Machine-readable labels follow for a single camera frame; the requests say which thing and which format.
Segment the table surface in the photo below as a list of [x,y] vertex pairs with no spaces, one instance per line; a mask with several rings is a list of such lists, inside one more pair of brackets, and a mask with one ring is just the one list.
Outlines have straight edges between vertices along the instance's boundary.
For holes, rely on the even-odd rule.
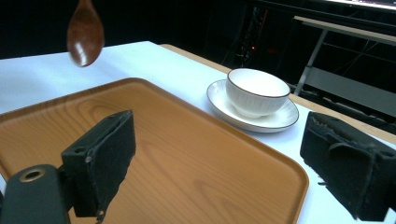
[[[85,68],[75,66],[67,53],[1,60],[0,113],[126,77],[141,77],[216,116],[207,100],[206,89],[211,83],[226,78],[228,71],[229,68],[182,49],[170,45],[158,46],[150,42],[104,48],[98,60]],[[396,136],[298,96],[291,95],[290,99],[297,104],[300,112],[300,118],[293,126],[281,133],[246,133],[297,161],[308,174],[310,186],[299,223],[361,222],[354,220],[330,192],[318,184],[321,179],[300,157],[307,114],[310,110],[315,110],[332,115],[390,142],[386,144],[393,148],[396,148]],[[385,222],[394,223],[395,220],[396,213],[389,210]]]

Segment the brown tray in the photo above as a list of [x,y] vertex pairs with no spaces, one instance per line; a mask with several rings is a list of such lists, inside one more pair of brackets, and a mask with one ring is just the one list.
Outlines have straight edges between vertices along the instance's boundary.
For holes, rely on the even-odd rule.
[[[5,179],[60,153],[104,117],[134,111],[136,155],[105,223],[293,223],[308,178],[296,162],[136,78],[0,116]],[[72,223],[94,223],[75,218]]]

